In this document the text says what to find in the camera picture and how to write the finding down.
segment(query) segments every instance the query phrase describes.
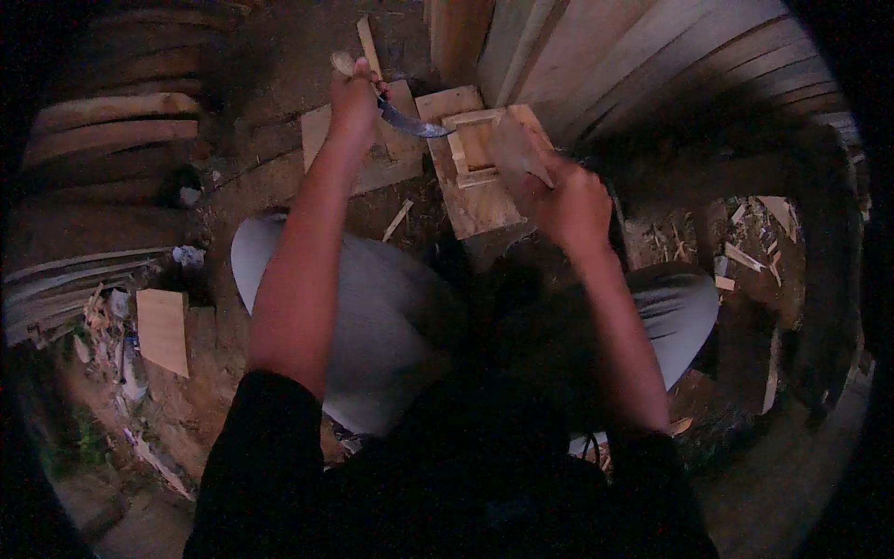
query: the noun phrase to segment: stack of planks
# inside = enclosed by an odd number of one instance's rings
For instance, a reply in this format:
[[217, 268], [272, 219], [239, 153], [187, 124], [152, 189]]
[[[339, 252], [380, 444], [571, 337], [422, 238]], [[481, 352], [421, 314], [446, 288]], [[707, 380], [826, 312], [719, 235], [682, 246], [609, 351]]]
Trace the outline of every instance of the stack of planks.
[[185, 229], [179, 210], [136, 206], [18, 208], [7, 220], [7, 345], [30, 339], [40, 346], [71, 332], [98, 285], [128, 286], [135, 274], [182, 244]]
[[566, 146], [756, 114], [831, 124], [859, 143], [829, 68], [781, 0], [497, 0], [477, 74], [489, 106], [531, 105]]
[[21, 178], [45, 195], [32, 203], [159, 198], [189, 160], [205, 115], [203, 76], [239, 12], [123, 8], [91, 21], [34, 118]]

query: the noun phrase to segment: dirt floor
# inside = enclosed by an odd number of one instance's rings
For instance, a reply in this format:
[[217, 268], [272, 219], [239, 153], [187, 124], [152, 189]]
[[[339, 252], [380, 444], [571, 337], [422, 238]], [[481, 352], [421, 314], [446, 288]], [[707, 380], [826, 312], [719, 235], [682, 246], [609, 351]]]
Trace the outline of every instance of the dirt floor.
[[[361, 54], [355, 25], [365, 14], [387, 80], [407, 79], [415, 96], [442, 88], [430, 69], [421, 2], [271, 4], [252, 14], [239, 31], [215, 78], [221, 108], [203, 123], [204, 155], [210, 157], [196, 164], [206, 192], [194, 212], [192, 231], [207, 248], [207, 292], [196, 301], [204, 305], [204, 298], [214, 307], [213, 315], [204, 318], [211, 327], [189, 334], [191, 347], [198, 348], [190, 356], [189, 379], [146, 362], [150, 398], [129, 411], [131, 419], [164, 448], [171, 469], [181, 475], [187, 489], [198, 486], [247, 365], [249, 314], [232, 279], [232, 237], [247, 217], [288, 205], [299, 179], [290, 182], [283, 177], [300, 177], [303, 172], [300, 153], [297, 159], [290, 157], [301, 146], [299, 116], [326, 102], [329, 54], [345, 48], [355, 56]], [[220, 173], [217, 179], [215, 171]], [[259, 178], [271, 176], [279, 179], [275, 190]], [[389, 243], [422, 258], [451, 231], [430, 161], [421, 177], [352, 199], [346, 229], [381, 239], [404, 200], [414, 205]], [[627, 208], [636, 204], [636, 199], [624, 202]], [[742, 220], [732, 224], [730, 217], [743, 204]], [[730, 262], [727, 276], [738, 288], [722, 297], [724, 304], [739, 297], [760, 301], [779, 313], [780, 327], [797, 328], [804, 300], [803, 240], [790, 240], [759, 201], [716, 199], [695, 208], [633, 213], [622, 226], [630, 269], [680, 259], [713, 272], [713, 257], [722, 254], [726, 241], [769, 264], [766, 250], [777, 241], [782, 252], [781, 285], [769, 273], [757, 274]], [[510, 247], [507, 257], [536, 268], [546, 293], [575, 282], [561, 252], [537, 233]], [[690, 468], [710, 462], [756, 423], [754, 414], [740, 410], [718, 389], [712, 346], [707, 344], [703, 353], [670, 391], [672, 419], [687, 426], [679, 441]], [[110, 432], [121, 433], [125, 425], [120, 410], [110, 403], [114, 398], [79, 369], [77, 360], [74, 363], [66, 378], [76, 399], [86, 403]], [[351, 453], [351, 444], [340, 442], [341, 434], [336, 433], [339, 426], [325, 420], [321, 445], [329, 464], [343, 462]]]

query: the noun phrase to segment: grey pants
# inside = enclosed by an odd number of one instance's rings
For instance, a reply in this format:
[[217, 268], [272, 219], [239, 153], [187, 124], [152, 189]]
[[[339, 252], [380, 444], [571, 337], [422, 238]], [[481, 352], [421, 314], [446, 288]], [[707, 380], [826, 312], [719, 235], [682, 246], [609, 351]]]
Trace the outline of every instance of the grey pants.
[[[249, 219], [233, 239], [233, 276], [249, 314], [282, 228], [282, 216]], [[713, 281], [680, 262], [627, 279], [670, 389], [713, 328]], [[486, 348], [499, 371], [565, 415], [569, 431], [588, 432], [598, 403], [588, 313], [582, 288], [561, 293], [503, 318]], [[419, 393], [450, 370], [450, 351], [467, 325], [464, 303], [431, 269], [384, 243], [345, 235], [323, 410], [352, 432], [387, 434]]]

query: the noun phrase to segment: hand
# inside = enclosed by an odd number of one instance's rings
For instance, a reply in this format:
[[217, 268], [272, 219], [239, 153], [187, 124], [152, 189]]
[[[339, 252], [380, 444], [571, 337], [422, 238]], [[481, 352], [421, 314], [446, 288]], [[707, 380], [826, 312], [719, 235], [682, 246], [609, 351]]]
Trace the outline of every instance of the hand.
[[364, 154], [375, 141], [375, 122], [381, 116], [370, 87], [374, 80], [378, 81], [378, 77], [370, 70], [369, 61], [359, 58], [354, 63], [353, 77], [346, 78], [334, 71], [330, 87], [332, 121], [329, 137], [346, 141]]
[[611, 251], [611, 198], [599, 176], [562, 157], [530, 132], [555, 190], [532, 174], [512, 189], [519, 210], [558, 244], [572, 262]]

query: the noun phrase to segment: forearm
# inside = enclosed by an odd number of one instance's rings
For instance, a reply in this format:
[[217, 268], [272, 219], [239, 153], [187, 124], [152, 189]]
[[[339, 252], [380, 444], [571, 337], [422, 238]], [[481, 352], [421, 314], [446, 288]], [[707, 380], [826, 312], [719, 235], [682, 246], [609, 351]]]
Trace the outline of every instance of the forearm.
[[572, 256], [586, 287], [597, 349], [596, 381], [617, 429], [666, 431], [667, 391], [617, 255], [608, 244]]
[[304, 178], [257, 290], [249, 366], [291, 377], [323, 399], [342, 227], [365, 150], [331, 133]]

